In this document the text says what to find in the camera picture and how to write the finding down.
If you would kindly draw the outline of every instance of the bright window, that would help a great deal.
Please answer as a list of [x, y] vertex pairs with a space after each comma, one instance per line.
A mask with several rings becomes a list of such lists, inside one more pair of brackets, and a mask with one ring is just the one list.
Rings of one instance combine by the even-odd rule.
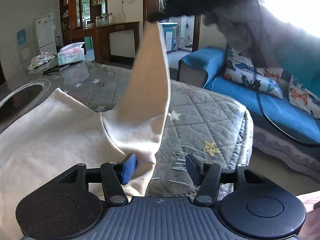
[[281, 21], [320, 37], [320, 0], [265, 0], [264, 5]]

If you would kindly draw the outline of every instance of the blue cushion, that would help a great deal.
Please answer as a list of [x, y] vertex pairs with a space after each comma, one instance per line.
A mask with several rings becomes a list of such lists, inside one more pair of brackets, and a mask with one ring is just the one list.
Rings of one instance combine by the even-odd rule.
[[311, 114], [291, 105], [288, 98], [260, 95], [261, 107], [272, 122], [288, 135], [308, 144], [320, 143], [320, 122]]
[[204, 87], [223, 69], [226, 51], [213, 46], [194, 51], [179, 60], [179, 69], [182, 62], [191, 68], [204, 69], [207, 72], [207, 80]]
[[[280, 130], [264, 116], [255, 91], [224, 79], [222, 75], [209, 82], [205, 88], [239, 101], [247, 107], [255, 125], [274, 134], [277, 130], [279, 134]], [[259, 96], [263, 111], [279, 128], [304, 143], [320, 143], [319, 120], [292, 106], [287, 98], [281, 100], [267, 94]], [[288, 139], [283, 133], [281, 135], [281, 138]]]

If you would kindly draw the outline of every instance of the wooden door frame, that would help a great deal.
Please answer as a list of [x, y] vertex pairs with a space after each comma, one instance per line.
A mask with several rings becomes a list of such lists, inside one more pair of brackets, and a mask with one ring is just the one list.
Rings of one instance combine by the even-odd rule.
[[[143, 22], [151, 13], [159, 11], [159, 0], [143, 0]], [[198, 50], [200, 36], [201, 15], [195, 15], [193, 28], [192, 51]]]

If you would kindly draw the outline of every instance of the tissue box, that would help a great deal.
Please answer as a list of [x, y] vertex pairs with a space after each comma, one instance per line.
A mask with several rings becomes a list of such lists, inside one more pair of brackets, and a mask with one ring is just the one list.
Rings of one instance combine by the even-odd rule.
[[84, 60], [84, 49], [82, 48], [84, 42], [77, 42], [69, 44], [60, 49], [58, 53], [58, 64], [66, 65]]

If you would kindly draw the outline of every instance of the blue sofa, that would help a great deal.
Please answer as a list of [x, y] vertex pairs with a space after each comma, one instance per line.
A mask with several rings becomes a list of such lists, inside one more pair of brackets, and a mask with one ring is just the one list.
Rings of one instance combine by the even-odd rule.
[[[320, 120], [291, 105], [288, 91], [284, 90], [281, 100], [225, 79], [225, 60], [226, 52], [212, 46], [192, 52], [179, 61], [178, 81], [225, 94], [245, 105], [255, 127], [253, 146], [320, 182]], [[284, 72], [282, 79], [289, 82], [290, 76]]]

